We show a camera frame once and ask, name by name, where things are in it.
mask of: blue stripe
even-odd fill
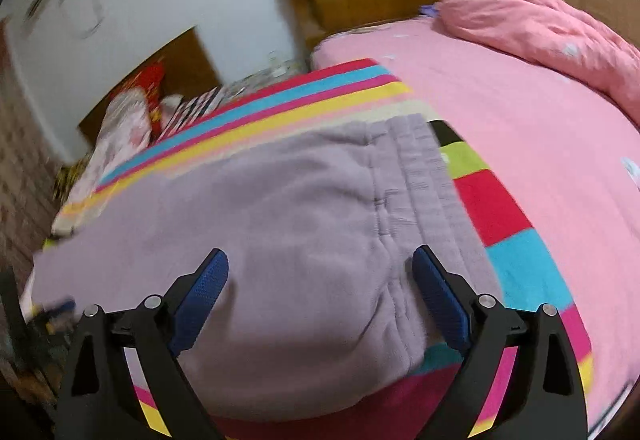
[[[244,104],[243,106],[238,106],[237,108],[229,110],[228,112],[221,113],[218,116],[214,116],[201,124],[197,124],[193,128],[181,131],[175,136],[163,140],[162,142],[158,142],[158,144],[155,144],[153,147],[144,150],[142,153],[137,154],[135,157],[131,158],[121,166],[114,169],[110,174],[105,176],[100,181],[100,185],[107,184],[117,176],[126,173],[129,169],[133,169],[141,165],[142,163],[145,163],[148,160],[151,160],[154,157],[171,150],[174,147],[180,146],[180,144],[183,144],[194,137],[198,137],[203,133],[207,133],[207,131],[215,130],[216,128],[224,126],[225,124],[228,124],[230,122],[234,122],[244,116],[253,115],[254,113],[268,110],[269,108],[285,104],[286,102],[302,99],[303,97],[308,97],[320,92],[332,90],[333,88],[339,88],[340,86],[346,86],[347,84],[365,81],[367,79],[372,79],[380,75],[387,75],[388,73],[389,72],[388,70],[386,70],[386,68],[375,65],[367,68],[361,68],[360,70],[354,70],[352,72],[333,75],[324,79],[313,81],[311,83],[301,84],[300,86],[290,88],[289,90],[284,90],[282,92],[278,92],[261,99],[256,99],[252,102]]]
[[[563,311],[573,303],[556,263],[534,229],[521,230],[486,251],[508,308],[536,311],[541,304],[551,303]]]
[[[426,375],[427,373],[461,363],[462,356],[459,352],[453,348],[449,348],[445,343],[434,344],[427,348],[427,351],[424,353],[424,360],[420,368],[417,368],[409,375]]]

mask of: black and white striped fabric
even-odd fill
[[[169,138],[187,126],[196,123],[202,116],[209,115],[209,113],[218,107],[222,100],[223,96],[219,95],[219,93],[220,88],[214,88],[210,92],[202,94],[199,97],[195,97],[195,99],[191,99],[189,102],[185,102],[178,106],[178,109],[175,110],[174,116],[172,116],[171,120],[166,125],[166,128],[162,130],[162,133],[156,142]]]

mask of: black stripe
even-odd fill
[[[431,129],[435,133],[440,147],[448,146],[454,142],[464,142],[462,137],[453,131],[444,120],[431,120],[429,124],[431,124]]]

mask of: colorful striped blanket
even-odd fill
[[[449,174],[495,269],[503,303],[527,310],[535,310],[543,302],[558,307],[588,393],[593,369],[590,340],[554,260],[530,221],[469,145],[404,84],[370,60],[313,72],[211,113],[123,164],[82,203],[67,204],[54,223],[54,232],[69,232],[87,223],[119,192],[151,172],[180,175],[239,150],[311,129],[411,113],[420,113],[430,123],[440,143]],[[492,426],[514,356],[513,348],[505,350],[474,434]],[[427,349],[417,371],[341,412],[288,423],[215,420],[227,437],[239,440],[413,440],[437,407],[460,362],[456,351],[436,344]],[[150,425],[167,433],[152,396],[146,388],[136,391]]]

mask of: blue textured pad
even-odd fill
[[[447,345],[461,353],[471,347],[469,317],[427,253],[414,252],[414,279]]]
[[[174,315],[175,331],[169,343],[174,357],[193,347],[229,276],[229,263],[221,250],[211,259]]]

